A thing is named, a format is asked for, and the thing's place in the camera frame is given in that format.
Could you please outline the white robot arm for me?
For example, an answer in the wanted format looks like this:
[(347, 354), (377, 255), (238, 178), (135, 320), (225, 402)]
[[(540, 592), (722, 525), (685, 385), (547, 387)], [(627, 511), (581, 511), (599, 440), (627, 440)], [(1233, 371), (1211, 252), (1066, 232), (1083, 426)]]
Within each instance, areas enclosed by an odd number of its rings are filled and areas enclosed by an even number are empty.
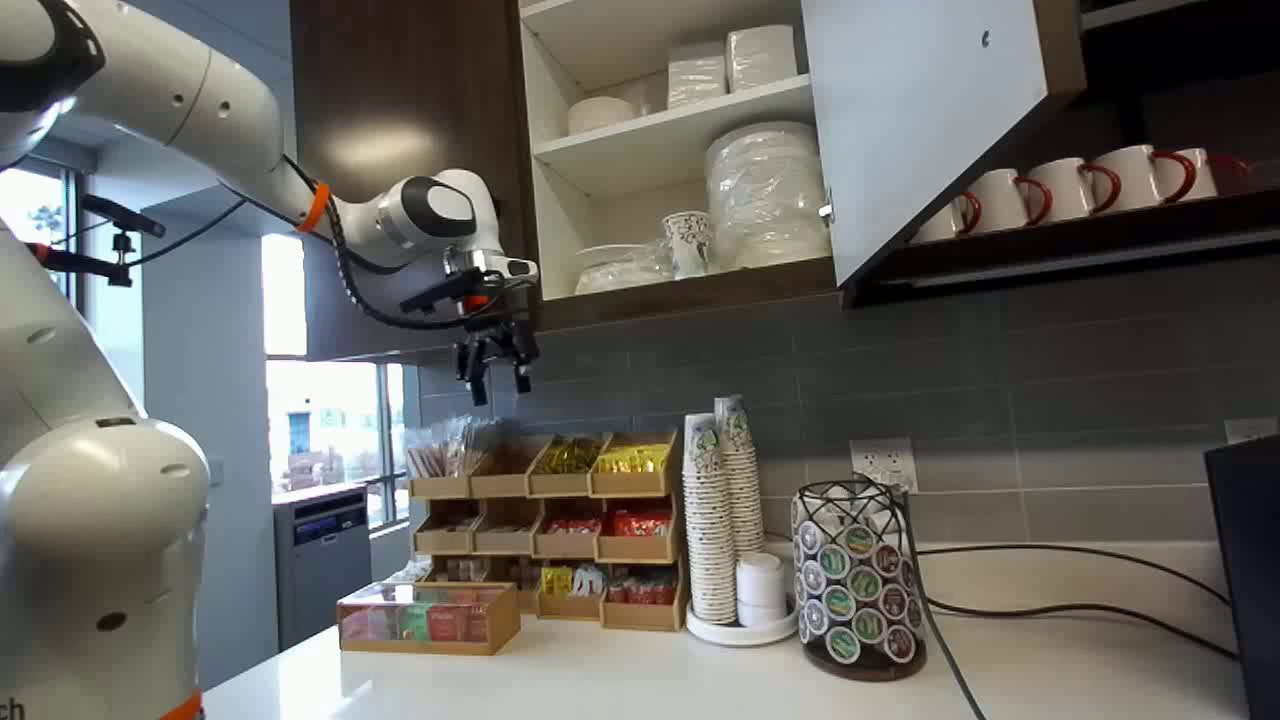
[[(165, 145), (355, 272), (421, 269), (401, 328), (457, 312), (459, 377), (535, 361), (535, 265), (500, 243), (474, 167), (341, 200), (283, 151), (276, 90), (132, 0), (0, 0), (0, 151), (26, 160), (83, 111)], [(0, 236), (0, 712), (5, 720), (206, 720), (197, 592), (208, 454), (143, 412), (55, 290), (55, 249)]]

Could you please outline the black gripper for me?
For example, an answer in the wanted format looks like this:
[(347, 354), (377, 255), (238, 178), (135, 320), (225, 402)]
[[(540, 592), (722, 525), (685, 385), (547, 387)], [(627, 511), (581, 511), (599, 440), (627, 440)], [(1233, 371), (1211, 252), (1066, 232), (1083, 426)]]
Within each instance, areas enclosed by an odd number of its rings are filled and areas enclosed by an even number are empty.
[(488, 402), (485, 369), (514, 365), (518, 391), (533, 391), (533, 295), (540, 269), (506, 252), (459, 252), (446, 265), (446, 276), (405, 299), (405, 312), (452, 308), (459, 328), (457, 365), (467, 369), (464, 387), (477, 408)]

